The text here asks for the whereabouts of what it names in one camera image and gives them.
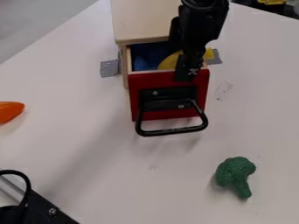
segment orange carrot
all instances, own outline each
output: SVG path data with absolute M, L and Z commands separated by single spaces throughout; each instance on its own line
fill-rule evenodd
M 7 123 L 22 113 L 24 104 L 15 101 L 0 101 L 0 124 Z

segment broccoli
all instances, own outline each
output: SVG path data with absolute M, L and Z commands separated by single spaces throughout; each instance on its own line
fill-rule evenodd
M 255 165 L 245 157 L 230 157 L 220 164 L 216 171 L 216 184 L 232 186 L 241 199 L 251 197 L 247 177 L 255 172 Z

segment drawer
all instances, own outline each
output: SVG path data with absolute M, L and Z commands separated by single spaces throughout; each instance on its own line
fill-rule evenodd
M 174 72 L 175 69 L 169 69 L 169 70 L 138 70 L 136 71 L 134 69 L 133 63 L 134 63 L 134 54 L 132 56 L 132 48 L 134 49 L 134 45 L 123 45 L 121 46 L 122 51 L 122 78 L 124 87 L 128 88 L 128 75 L 131 74 L 154 74 L 154 73 L 168 73 L 168 72 Z M 202 66 L 201 69 L 207 69 L 206 64 Z

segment gray floor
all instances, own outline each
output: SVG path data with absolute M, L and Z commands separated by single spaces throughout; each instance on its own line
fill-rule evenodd
M 0 0 L 0 64 L 97 0 Z

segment screw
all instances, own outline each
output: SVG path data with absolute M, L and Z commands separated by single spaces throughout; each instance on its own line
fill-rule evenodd
M 51 209 L 49 210 L 49 215 L 52 216 L 52 217 L 55 216 L 56 213 L 57 213 L 57 210 L 56 210 L 55 208 L 51 208 Z

